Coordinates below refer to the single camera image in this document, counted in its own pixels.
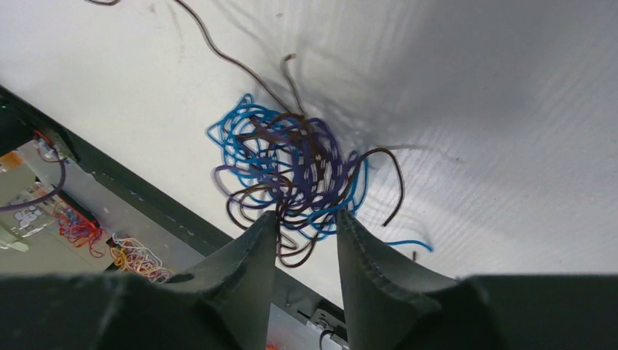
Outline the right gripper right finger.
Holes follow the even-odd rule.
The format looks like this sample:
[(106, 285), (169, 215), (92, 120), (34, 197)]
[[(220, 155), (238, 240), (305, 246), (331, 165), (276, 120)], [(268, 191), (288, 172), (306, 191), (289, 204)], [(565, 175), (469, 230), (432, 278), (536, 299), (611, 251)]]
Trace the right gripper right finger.
[(337, 256), (351, 349), (395, 349), (425, 316), (441, 311), (434, 293), (455, 279), (413, 262), (338, 211)]

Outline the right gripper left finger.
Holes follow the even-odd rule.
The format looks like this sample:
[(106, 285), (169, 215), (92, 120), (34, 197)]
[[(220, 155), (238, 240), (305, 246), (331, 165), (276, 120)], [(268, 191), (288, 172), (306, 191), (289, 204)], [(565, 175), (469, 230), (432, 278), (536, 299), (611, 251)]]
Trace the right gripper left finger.
[(266, 211), (235, 240), (186, 271), (166, 289), (213, 311), (241, 349), (264, 349), (275, 278), (277, 216)]

